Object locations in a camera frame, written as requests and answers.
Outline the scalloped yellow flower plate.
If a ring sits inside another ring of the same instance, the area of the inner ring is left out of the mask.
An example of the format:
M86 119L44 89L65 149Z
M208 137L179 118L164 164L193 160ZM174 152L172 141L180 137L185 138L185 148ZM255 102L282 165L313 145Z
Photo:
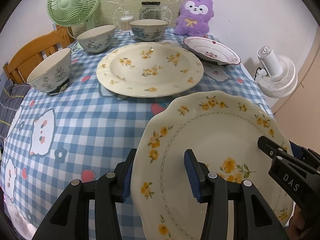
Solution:
M240 96L221 91L176 98L147 124L137 148L131 198L147 239L199 239L206 204L193 197L184 167L184 152L223 179L250 180L282 225L293 201L268 175L271 159L257 146L266 136L291 153L276 121Z

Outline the blue floral bowl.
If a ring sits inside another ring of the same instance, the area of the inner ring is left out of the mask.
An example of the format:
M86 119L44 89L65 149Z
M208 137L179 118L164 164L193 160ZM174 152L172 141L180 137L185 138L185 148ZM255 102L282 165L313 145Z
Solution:
M164 35L168 24L167 21L156 19L143 19L130 22L134 37L146 42L159 40Z
M81 33L76 40L86 52L99 53L112 44L115 32L115 25L103 25Z
M53 53L38 64L27 77L27 83L49 95L61 93L69 83L71 49Z

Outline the white red-pattern plate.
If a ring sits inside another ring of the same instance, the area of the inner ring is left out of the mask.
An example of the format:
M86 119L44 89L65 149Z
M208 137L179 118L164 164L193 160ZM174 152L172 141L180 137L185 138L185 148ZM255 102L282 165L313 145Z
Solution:
M240 57L233 50L205 37L186 37L183 40L185 48L201 59L216 63L218 66L238 65Z

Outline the large cream floral plate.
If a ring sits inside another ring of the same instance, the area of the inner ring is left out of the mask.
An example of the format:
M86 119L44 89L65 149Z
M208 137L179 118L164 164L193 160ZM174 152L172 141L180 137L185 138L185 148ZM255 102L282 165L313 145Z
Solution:
M201 61L169 43L140 42L117 48L98 63L96 76L107 90L134 98L185 92L202 79Z

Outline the white clip fan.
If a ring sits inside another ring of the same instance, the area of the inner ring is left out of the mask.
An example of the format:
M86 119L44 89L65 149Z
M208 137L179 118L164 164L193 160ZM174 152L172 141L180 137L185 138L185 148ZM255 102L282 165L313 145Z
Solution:
M296 68L291 59L276 55L269 46L257 51L262 68L258 70L255 81L260 90L269 98L283 98L290 95L298 83Z

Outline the dark plaid pillow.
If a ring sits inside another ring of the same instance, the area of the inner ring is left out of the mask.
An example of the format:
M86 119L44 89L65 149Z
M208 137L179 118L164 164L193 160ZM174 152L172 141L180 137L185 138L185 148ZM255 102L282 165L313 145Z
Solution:
M1 139L12 132L20 117L20 105L30 89L30 85L16 84L8 79L1 90Z

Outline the purple plush bunny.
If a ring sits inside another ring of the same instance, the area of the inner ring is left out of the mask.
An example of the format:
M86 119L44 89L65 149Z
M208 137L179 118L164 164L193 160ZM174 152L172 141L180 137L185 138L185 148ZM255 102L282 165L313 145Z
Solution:
M179 9L174 34L204 37L214 17L213 0L184 0Z

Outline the toothpick container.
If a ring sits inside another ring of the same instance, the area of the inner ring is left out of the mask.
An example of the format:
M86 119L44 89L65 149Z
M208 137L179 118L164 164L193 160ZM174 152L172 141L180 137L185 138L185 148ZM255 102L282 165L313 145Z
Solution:
M134 20L134 16L126 15L120 18L120 28L123 33L131 31L130 23Z

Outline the green desk fan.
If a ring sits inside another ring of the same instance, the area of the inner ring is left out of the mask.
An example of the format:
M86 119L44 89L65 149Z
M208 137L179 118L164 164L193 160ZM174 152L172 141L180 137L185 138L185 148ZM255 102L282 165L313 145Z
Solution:
M72 27L85 24L87 30L95 28L94 12L100 0L47 0L47 14L59 26Z

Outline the glass jar black lid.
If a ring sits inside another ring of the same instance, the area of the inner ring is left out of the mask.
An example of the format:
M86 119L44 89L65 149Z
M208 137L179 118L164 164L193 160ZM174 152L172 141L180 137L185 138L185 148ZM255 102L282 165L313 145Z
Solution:
M160 20L161 17L161 8L160 2L142 2L142 7L139 11L139 19L154 19Z

